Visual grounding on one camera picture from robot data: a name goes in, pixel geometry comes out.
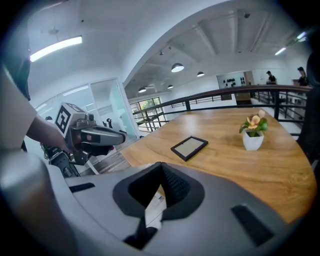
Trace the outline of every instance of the floor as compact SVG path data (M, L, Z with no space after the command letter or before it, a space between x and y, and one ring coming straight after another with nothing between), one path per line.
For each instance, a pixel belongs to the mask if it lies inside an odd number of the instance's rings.
M148 207L145 209L146 227L161 228L162 213L167 208L166 199L156 193Z

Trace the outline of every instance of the fluorescent light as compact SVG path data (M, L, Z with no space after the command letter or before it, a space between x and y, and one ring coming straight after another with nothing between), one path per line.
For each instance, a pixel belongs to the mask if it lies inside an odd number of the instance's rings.
M40 51L37 51L36 53L32 54L30 56L30 61L35 62L36 60L40 59L41 57L50 54L52 52L55 52L57 50L60 50L62 48L68 47L68 46L73 46L77 44L82 43L82 36L77 36L74 38L70 38L61 42L57 42L55 44L52 44L46 48L43 48Z
M298 35L297 37L296 37L296 39L301 39L301 38L303 38L305 35L306 35L307 33L306 32L302 32L300 35Z
M48 110L46 110L45 112L43 112L43 113L41 114L41 116L44 115L45 113L47 113L48 111L53 110L53 109L54 109L53 107L50 107Z
M299 40L299 42L301 43L301 42L304 42L304 41L306 41L306 40L307 40L306 37L302 37L302 38Z
M278 50L275 55L279 55L280 53L284 52L286 50L286 47L283 47L282 49Z
M40 109L43 109L46 105L47 105L47 104L44 103L44 104L42 104L41 106L38 106L38 107L35 109L35 111L38 112Z
M70 95L70 94L73 94L73 93L76 93L76 92L79 92L79 91L82 91L82 90L85 90L85 89L88 89L88 85L80 87L80 88L76 88L76 89L73 89L73 90L70 90L70 91L67 91L66 93L63 94L63 96L67 96L67 95Z

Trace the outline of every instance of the ceiling beam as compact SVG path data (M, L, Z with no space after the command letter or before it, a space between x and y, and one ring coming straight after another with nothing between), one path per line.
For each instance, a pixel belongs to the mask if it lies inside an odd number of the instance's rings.
M157 63L150 63L150 62L146 62L146 63L144 63L144 65L152 66L152 67L159 67L159 68L167 68L167 67L168 67L168 65L157 64Z
M274 14L272 12L268 12L261 23L261 26L258 30L258 33L255 36L253 44L250 48L250 52L255 52L261 45L261 43L266 38L267 32L269 30L270 24L272 23Z
M204 20L198 22L198 26L195 27L195 31L199 34L204 44L208 47L209 51L213 55L217 55L217 47L214 45L213 40L209 36L207 25Z
M230 10L229 14L232 15L230 18L230 25L231 25L231 38L232 38L232 52L236 53L238 51L238 16L239 16L239 11L238 9L236 10Z
M184 56L192 59L193 61L195 62L198 62L198 58L194 57L192 54L190 54L183 45L177 43L177 42L174 42L172 40L170 40L168 42L168 45L175 48L178 52L180 52L181 54L183 54Z

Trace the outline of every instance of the white flower pot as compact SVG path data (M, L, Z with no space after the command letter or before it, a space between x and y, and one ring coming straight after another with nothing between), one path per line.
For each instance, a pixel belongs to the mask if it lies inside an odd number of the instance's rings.
M250 137L247 132L250 130L243 131L243 145L247 151L255 151L260 148L262 142L264 141L264 134L261 131L258 131L259 137Z

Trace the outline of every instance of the person's arm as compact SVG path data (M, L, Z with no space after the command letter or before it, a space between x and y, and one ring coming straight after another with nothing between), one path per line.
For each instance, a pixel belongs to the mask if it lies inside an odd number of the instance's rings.
M60 148L68 153L72 150L67 148L64 137L58 131L56 126L39 115L36 115L31 123L26 135L37 142Z

